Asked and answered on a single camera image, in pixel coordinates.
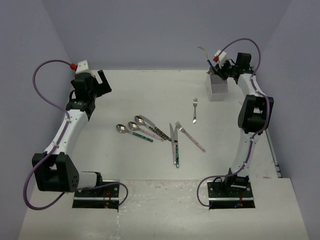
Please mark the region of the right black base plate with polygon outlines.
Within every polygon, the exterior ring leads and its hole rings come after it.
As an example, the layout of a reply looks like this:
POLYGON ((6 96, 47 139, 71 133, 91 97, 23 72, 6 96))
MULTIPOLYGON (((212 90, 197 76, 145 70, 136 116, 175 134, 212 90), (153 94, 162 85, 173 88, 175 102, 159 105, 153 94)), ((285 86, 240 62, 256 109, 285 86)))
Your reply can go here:
POLYGON ((209 209, 253 209, 254 195, 249 176, 231 176, 207 181, 209 209))

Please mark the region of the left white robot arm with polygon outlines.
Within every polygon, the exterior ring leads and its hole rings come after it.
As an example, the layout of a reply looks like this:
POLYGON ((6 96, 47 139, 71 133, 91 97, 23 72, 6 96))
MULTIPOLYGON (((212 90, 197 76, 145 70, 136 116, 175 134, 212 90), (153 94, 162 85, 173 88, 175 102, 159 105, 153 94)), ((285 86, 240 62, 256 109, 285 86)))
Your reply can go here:
POLYGON ((96 108, 96 98, 112 91, 104 72, 99 70, 97 73, 101 83, 88 72, 75 75, 71 81, 75 98, 69 98, 65 117, 53 142, 43 153, 32 157, 32 165, 39 164, 34 174, 40 191, 73 193, 86 189, 94 197, 103 193, 101 174, 78 171, 71 159, 78 137, 96 108))

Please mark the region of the all-silver fork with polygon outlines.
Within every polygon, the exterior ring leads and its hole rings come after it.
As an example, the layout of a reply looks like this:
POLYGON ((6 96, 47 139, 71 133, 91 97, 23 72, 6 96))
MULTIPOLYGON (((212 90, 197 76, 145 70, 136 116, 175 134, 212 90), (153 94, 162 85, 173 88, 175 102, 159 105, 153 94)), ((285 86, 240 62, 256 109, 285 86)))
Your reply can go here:
POLYGON ((198 98, 195 97, 193 99, 193 102, 192 102, 192 105, 193 105, 193 119, 192 119, 192 123, 195 124, 197 122, 197 105, 198 105, 198 98))

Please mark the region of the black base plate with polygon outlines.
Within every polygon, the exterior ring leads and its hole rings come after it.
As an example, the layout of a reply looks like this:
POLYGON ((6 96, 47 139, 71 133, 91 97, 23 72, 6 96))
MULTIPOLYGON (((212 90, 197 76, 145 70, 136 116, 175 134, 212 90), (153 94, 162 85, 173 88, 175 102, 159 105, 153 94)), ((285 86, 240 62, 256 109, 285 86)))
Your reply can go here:
POLYGON ((207 181, 209 209, 253 209, 254 195, 249 176, 231 176, 207 181))
POLYGON ((119 209, 120 185, 114 184, 98 189, 82 189, 74 193, 73 209, 119 209))

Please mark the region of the dark floral handled knife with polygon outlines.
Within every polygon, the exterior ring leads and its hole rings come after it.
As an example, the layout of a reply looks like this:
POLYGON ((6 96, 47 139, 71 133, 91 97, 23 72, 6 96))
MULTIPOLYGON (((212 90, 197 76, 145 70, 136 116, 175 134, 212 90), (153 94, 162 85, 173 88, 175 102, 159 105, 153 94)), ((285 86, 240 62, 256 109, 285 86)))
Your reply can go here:
POLYGON ((166 135, 163 131, 161 131, 159 128, 156 127, 156 125, 151 122, 149 119, 147 119, 146 117, 142 116, 142 115, 139 115, 140 117, 142 117, 142 119, 149 125, 151 126, 152 128, 154 128, 158 133, 161 134, 162 137, 165 138, 166 141, 171 141, 171 138, 166 135))

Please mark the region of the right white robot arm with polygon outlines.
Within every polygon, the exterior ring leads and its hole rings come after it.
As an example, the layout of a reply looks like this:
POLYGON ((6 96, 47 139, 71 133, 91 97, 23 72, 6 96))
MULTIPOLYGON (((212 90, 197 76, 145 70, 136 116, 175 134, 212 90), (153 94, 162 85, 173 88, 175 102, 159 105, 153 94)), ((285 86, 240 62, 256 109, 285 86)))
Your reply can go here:
POLYGON ((267 96, 259 87, 253 67, 252 56, 239 52, 235 62, 214 56, 216 65, 209 67, 209 75, 225 81, 232 78, 244 95, 237 125, 240 128, 240 141, 236 157, 223 180, 223 191, 233 197, 246 189, 249 184, 250 163, 260 135, 268 128, 274 99, 267 96))

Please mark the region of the pink handled knife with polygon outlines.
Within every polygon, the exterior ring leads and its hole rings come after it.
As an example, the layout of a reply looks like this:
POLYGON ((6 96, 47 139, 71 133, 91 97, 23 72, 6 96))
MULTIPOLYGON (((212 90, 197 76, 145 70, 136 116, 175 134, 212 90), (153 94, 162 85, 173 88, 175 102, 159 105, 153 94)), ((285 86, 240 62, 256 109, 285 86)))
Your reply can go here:
POLYGON ((172 149, 172 159, 173 159, 173 165, 176 165, 176 147, 175 147, 175 134, 174 129, 171 123, 169 123, 170 128, 170 139, 171 139, 171 149, 172 149))

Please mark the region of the white three-compartment utensil holder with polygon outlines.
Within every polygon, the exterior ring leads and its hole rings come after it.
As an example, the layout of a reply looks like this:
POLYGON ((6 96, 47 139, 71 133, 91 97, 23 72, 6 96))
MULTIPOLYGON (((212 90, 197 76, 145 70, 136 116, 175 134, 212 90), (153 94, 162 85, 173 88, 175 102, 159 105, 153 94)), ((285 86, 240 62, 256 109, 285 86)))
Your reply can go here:
POLYGON ((228 95, 228 82, 218 75, 206 73, 205 89, 210 102, 224 101, 228 95))

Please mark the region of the pink handled fork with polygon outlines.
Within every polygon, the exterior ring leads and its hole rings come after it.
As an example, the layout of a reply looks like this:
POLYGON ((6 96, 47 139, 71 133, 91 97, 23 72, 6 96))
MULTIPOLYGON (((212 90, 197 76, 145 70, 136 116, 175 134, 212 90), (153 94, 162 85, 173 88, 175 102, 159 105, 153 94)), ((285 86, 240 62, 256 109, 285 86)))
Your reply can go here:
POLYGON ((201 146, 199 142, 193 138, 178 121, 175 123, 175 125, 177 126, 178 130, 185 134, 203 153, 206 152, 205 148, 201 146))

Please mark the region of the teal handled spoon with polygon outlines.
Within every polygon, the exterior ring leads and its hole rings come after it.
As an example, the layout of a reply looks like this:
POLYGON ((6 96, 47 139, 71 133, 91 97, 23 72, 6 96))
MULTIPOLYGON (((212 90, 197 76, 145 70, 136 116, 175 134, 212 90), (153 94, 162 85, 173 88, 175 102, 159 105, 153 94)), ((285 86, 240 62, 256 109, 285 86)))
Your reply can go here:
POLYGON ((117 124, 117 125, 116 125, 116 128, 117 128, 117 130, 118 130, 120 133, 128 133, 128 134, 131 134, 131 135, 133 135, 133 136, 135 136, 135 137, 138 137, 138 138, 140 138, 140 139, 143 139, 143 140, 145 140, 145 141, 148 141, 148 142, 150 142, 150 143, 153 143, 153 142, 154 142, 151 138, 148 138, 148 137, 143 136, 143 135, 141 135, 141 134, 139 134, 139 133, 136 133, 136 132, 133 132, 133 131, 131 131, 131 130, 128 130, 123 124, 117 124))

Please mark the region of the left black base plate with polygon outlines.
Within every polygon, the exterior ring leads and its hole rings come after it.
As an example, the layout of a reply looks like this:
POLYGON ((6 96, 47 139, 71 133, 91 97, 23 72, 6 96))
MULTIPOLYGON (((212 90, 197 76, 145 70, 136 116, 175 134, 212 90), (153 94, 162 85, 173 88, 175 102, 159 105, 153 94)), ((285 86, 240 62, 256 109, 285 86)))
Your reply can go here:
POLYGON ((82 189, 74 193, 73 209, 119 209, 120 185, 114 184, 98 189, 82 189))

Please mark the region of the teal handled knife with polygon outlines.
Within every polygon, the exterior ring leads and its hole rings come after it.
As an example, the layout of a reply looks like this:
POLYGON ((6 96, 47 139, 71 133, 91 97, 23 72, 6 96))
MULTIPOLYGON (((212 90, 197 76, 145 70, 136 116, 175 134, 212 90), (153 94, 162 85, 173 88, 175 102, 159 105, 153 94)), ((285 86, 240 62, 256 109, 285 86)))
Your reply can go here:
POLYGON ((178 127, 174 129, 174 143, 175 143, 175 166, 178 169, 180 167, 179 163, 179 145, 178 145, 178 127))

